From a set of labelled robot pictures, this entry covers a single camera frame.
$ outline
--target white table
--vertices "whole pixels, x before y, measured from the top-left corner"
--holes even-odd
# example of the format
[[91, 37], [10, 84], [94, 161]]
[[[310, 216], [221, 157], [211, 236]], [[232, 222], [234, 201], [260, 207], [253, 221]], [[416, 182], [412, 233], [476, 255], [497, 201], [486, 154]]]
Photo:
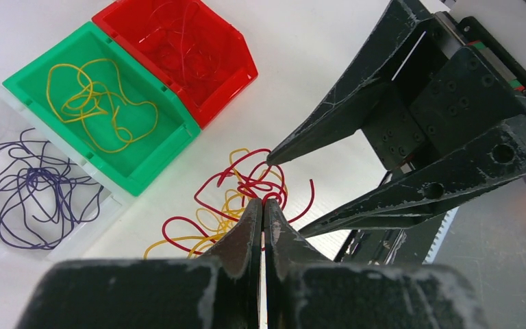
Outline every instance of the white table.
[[[0, 0], [0, 83], [54, 46], [108, 0]], [[244, 35], [259, 77], [191, 144], [136, 203], [99, 239], [85, 257], [140, 258], [161, 239], [160, 227], [174, 215], [191, 216], [192, 195], [213, 173], [226, 167], [240, 147], [273, 148], [306, 118], [362, 46], [386, 7], [384, 0], [205, 0]], [[437, 0], [431, 11], [446, 10]], [[384, 174], [361, 133], [284, 165], [290, 201], [286, 216], [316, 202], [295, 224], [318, 216], [373, 189]], [[221, 200], [220, 195], [207, 196]], [[333, 256], [345, 232], [312, 239]], [[184, 257], [163, 247], [153, 256]], [[11, 328], [40, 276], [51, 266], [0, 255], [0, 328]]]

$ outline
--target cable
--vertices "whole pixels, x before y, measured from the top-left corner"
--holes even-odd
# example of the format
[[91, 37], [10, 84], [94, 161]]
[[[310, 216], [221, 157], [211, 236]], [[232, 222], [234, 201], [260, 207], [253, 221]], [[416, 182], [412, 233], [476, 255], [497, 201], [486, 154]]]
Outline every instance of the cable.
[[[112, 64], [112, 66], [116, 69], [116, 77], [118, 80], [118, 89], [120, 93], [114, 93], [108, 89], [108, 87], [99, 81], [93, 81], [92, 78], [85, 72], [86, 68], [92, 64], [101, 63], [101, 62], [109, 62]], [[52, 83], [52, 77], [55, 70], [58, 70], [60, 68], [69, 68], [77, 71], [77, 83], [82, 88], [77, 94], [69, 97], [61, 106], [61, 108], [58, 110], [51, 100], [51, 83]], [[96, 91], [96, 86], [99, 86], [102, 91]], [[113, 98], [117, 98], [123, 105], [125, 106], [143, 106], [143, 105], [150, 105], [155, 112], [155, 121], [150, 130], [147, 132], [141, 134], [140, 136], [134, 137], [134, 134], [127, 129], [126, 127], [119, 126], [116, 122], [116, 118], [118, 114], [120, 113], [120, 106], [116, 106], [114, 104]], [[49, 106], [55, 116], [63, 123], [74, 123], [74, 122], [81, 122], [82, 127], [84, 128], [84, 131], [92, 141], [92, 143], [97, 147], [100, 151], [113, 154], [118, 153], [120, 151], [123, 151], [126, 149], [126, 147], [130, 146], [132, 143], [135, 143], [136, 141], [139, 141], [140, 139], [150, 135], [158, 125], [158, 107], [155, 103], [151, 101], [141, 101], [141, 102], [135, 102], [130, 100], [126, 94], [124, 93], [123, 86], [122, 86], [122, 79], [120, 76], [120, 70], [118, 68], [118, 65], [108, 58], [99, 58], [96, 60], [91, 60], [81, 67], [75, 66], [73, 64], [56, 64], [49, 70], [49, 74], [47, 76], [47, 89], [46, 89], [46, 98], [47, 102], [49, 103]], [[105, 108], [101, 107], [101, 104], [104, 99], [107, 99], [110, 105], [110, 109], [107, 110]], [[86, 125], [86, 119], [96, 116], [111, 116], [110, 123], [112, 125], [112, 128], [114, 129], [114, 133], [117, 137], [117, 139], [120, 140], [120, 142], [124, 143], [122, 147], [119, 147], [117, 149], [106, 149], [105, 147], [100, 146], [98, 141], [92, 136], [92, 133], [90, 132], [88, 126]]]
[[[244, 175], [237, 169], [241, 163], [250, 157], [258, 154], [268, 154], [270, 152], [271, 151], [268, 149], [257, 149], [255, 151], [237, 149], [231, 152], [229, 155], [229, 166], [220, 173], [216, 173], [207, 179], [195, 193], [194, 199], [201, 206], [201, 208], [198, 208], [195, 212], [195, 217], [197, 219], [196, 222], [189, 218], [180, 216], [167, 219], [162, 225], [162, 236], [164, 237], [164, 240], [150, 245], [144, 252], [144, 259], [147, 259], [149, 252], [153, 248], [165, 243], [170, 243], [178, 249], [188, 252], [189, 258], [201, 255], [204, 250], [213, 246], [235, 226], [245, 211], [245, 207], [247, 207], [249, 200], [253, 198], [259, 197], [263, 202], [270, 198], [276, 199], [279, 202], [281, 209], [284, 209], [287, 205], [288, 189], [285, 183], [285, 174], [281, 167], [267, 166], [263, 161], [254, 166], [249, 172], [249, 175]], [[234, 156], [239, 153], [245, 153], [245, 155], [239, 157], [237, 160], [233, 160]], [[207, 186], [221, 188], [223, 183], [228, 179], [233, 179], [235, 181], [236, 188], [228, 188], [225, 190], [222, 206], [215, 208], [199, 199], [200, 194], [205, 188], [207, 188]], [[302, 218], [302, 216], [304, 216], [311, 208], [315, 198], [313, 180], [310, 180], [310, 188], [310, 202], [301, 213], [288, 221], [289, 223], [293, 223], [297, 219]], [[201, 217], [206, 214], [210, 216], [214, 225], [208, 225], [205, 222], [205, 219]], [[168, 225], [175, 221], [189, 223], [200, 233], [200, 235], [182, 236], [177, 238], [170, 237], [168, 234]], [[186, 247], [179, 243], [180, 241], [195, 241], [195, 244], [192, 247]]]
[[142, 52], [200, 106], [236, 70], [235, 62], [227, 61], [224, 67], [221, 63], [232, 37], [224, 34], [224, 41], [218, 40], [216, 48], [211, 46], [212, 32], [204, 24], [193, 23], [203, 13], [198, 1], [189, 1], [184, 7], [179, 1], [154, 2]]
[[[0, 210], [0, 239], [19, 249], [52, 250], [77, 225], [99, 216], [103, 187], [90, 176], [76, 177], [72, 170], [77, 165], [69, 158], [48, 155], [51, 143], [28, 138], [26, 135], [32, 130], [21, 132], [17, 141], [0, 143], [0, 160], [4, 156], [11, 159], [11, 163], [0, 170], [0, 202], [5, 200]], [[98, 189], [81, 213], [75, 214], [74, 193], [84, 193], [76, 192], [81, 190], [79, 186]], [[53, 210], [40, 203], [40, 199], [47, 197], [53, 197]], [[87, 210], [94, 211], [89, 218], [85, 217]], [[23, 228], [17, 225], [20, 221]]]

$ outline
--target storage bin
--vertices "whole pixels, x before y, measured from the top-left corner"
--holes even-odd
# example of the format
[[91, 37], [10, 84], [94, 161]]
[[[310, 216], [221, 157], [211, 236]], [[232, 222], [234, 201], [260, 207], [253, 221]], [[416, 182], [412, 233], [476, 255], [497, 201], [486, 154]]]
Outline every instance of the storage bin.
[[[54, 242], [61, 236], [65, 235], [65, 237], [58, 244], [52, 243], [51, 246], [55, 245], [55, 247], [49, 250], [17, 249], [6, 245], [0, 237], [0, 257], [14, 254], [50, 261], [75, 258], [85, 252], [86, 248], [123, 213], [132, 197], [125, 192], [120, 196], [119, 192], [113, 193], [108, 188], [100, 192], [101, 185], [97, 182], [108, 179], [97, 170], [92, 170], [92, 167], [88, 167], [83, 161], [81, 161], [83, 168], [77, 164], [80, 162], [80, 157], [67, 144], [48, 143], [51, 139], [61, 138], [54, 136], [53, 131], [47, 127], [44, 132], [35, 129], [35, 123], [41, 124], [41, 128], [45, 127], [19, 100], [0, 87], [0, 219], [7, 225], [6, 228], [0, 226], [0, 234], [10, 243], [21, 247], [29, 245], [14, 238], [11, 233], [24, 241], [41, 245]], [[20, 142], [22, 133], [25, 143]], [[8, 142], [15, 142], [12, 144], [14, 147], [8, 147], [7, 145], [10, 145], [6, 144]], [[68, 171], [68, 165], [59, 160], [68, 162], [68, 154], [72, 152], [74, 152], [74, 160], [77, 155], [77, 162], [74, 162], [76, 164], [72, 164], [71, 170]], [[39, 171], [39, 174], [31, 176], [28, 173], [29, 168], [34, 172]], [[70, 209], [56, 201], [61, 195], [69, 196], [71, 186], [65, 184], [58, 186], [59, 190], [54, 190], [49, 184], [47, 173], [61, 173], [64, 182], [81, 179], [83, 182], [91, 183], [76, 185], [71, 191], [72, 198], [65, 199], [76, 218], [85, 221], [78, 223], [71, 231], [67, 221], [38, 222], [47, 219], [48, 215], [55, 218], [54, 214], [60, 214], [59, 211], [56, 212], [60, 208], [63, 208], [61, 211]], [[28, 227], [25, 227], [24, 218], [27, 220]], [[29, 230], [39, 234], [46, 241], [40, 241]]]
[[197, 0], [120, 0], [92, 20], [205, 127], [258, 75], [243, 35]]
[[[77, 74], [76, 68], [82, 67], [87, 76]], [[3, 85], [88, 163], [134, 196], [141, 194], [200, 132], [178, 97], [91, 22]], [[94, 99], [92, 90], [100, 95], [107, 90], [114, 94]], [[83, 97], [72, 100], [80, 92]], [[117, 95], [126, 96], [131, 103]], [[75, 117], [67, 113], [75, 115], [77, 111], [63, 110], [67, 101], [74, 108], [86, 104], [80, 110], [82, 114], [90, 113], [96, 105], [99, 109], [93, 112], [104, 110], [107, 114], [72, 122]], [[129, 132], [119, 127], [127, 127]], [[116, 151], [128, 138], [145, 134]]]

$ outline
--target red bin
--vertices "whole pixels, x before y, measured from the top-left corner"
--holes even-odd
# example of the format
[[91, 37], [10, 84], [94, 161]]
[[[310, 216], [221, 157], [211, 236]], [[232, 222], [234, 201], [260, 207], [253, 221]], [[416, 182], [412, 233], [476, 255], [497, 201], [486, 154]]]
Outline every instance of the red bin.
[[258, 75], [243, 35], [198, 0], [118, 0], [92, 20], [205, 127]]

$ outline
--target table surface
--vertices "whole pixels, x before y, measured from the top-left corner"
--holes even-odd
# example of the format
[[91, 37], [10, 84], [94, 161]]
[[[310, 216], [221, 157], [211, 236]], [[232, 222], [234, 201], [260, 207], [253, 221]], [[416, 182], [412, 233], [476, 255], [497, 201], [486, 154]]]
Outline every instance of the table surface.
[[[0, 84], [90, 20], [109, 2], [0, 0]], [[338, 79], [368, 37], [387, 3], [368, 0], [341, 0], [338, 5], [323, 0], [204, 2], [244, 34], [260, 75], [90, 247], [85, 257], [140, 258], [148, 245], [161, 239], [160, 228], [166, 218], [194, 214], [197, 208], [192, 200], [194, 192], [206, 178], [226, 167], [230, 151], [241, 147], [276, 146], [311, 113]], [[432, 12], [446, 10], [437, 0], [423, 3]], [[295, 228], [372, 190], [384, 174], [384, 169], [361, 133], [289, 162], [283, 168], [290, 189], [287, 217], [305, 208], [310, 197], [308, 180], [314, 179], [316, 185], [316, 202], [308, 215], [294, 224]], [[220, 202], [223, 196], [211, 194], [206, 198]], [[502, 211], [493, 212], [495, 207], [500, 207]], [[521, 224], [515, 222], [515, 216], [525, 216], [526, 219], [525, 209], [526, 188], [522, 182], [479, 198], [461, 207], [447, 242], [439, 252], [437, 261], [462, 263], [459, 269], [477, 284], [484, 303], [504, 295], [526, 294], [526, 285], [518, 288], [517, 292], [510, 289], [502, 290], [506, 293], [495, 293], [495, 290], [501, 290], [490, 286], [486, 278], [498, 272], [474, 272], [472, 269], [476, 267], [468, 266], [465, 260], [475, 264], [492, 264], [491, 261], [506, 262], [503, 257], [516, 253], [525, 257], [511, 256], [508, 264], [513, 266], [520, 259], [526, 261], [526, 246], [517, 250], [515, 245], [504, 245], [501, 251], [496, 252], [495, 248], [499, 247], [497, 242], [510, 239], [505, 231], [499, 231], [502, 240], [495, 238], [485, 242], [485, 249], [479, 249], [483, 254], [469, 255], [466, 250], [474, 243], [483, 241], [482, 236], [474, 234], [486, 233], [498, 237], [499, 228], [520, 230], [518, 225]], [[472, 222], [480, 227], [470, 229]], [[180, 234], [191, 233], [186, 227], [177, 229]], [[310, 240], [323, 253], [333, 256], [346, 235], [346, 232], [336, 232]], [[153, 251], [152, 256], [184, 257], [185, 253], [165, 246]], [[11, 258], [0, 254], [0, 328], [11, 328], [15, 324], [36, 282], [49, 266], [30, 258]], [[503, 310], [490, 308], [489, 320], [498, 317], [498, 312]], [[515, 317], [521, 317], [524, 313], [515, 314]], [[516, 323], [525, 322], [518, 319]]]

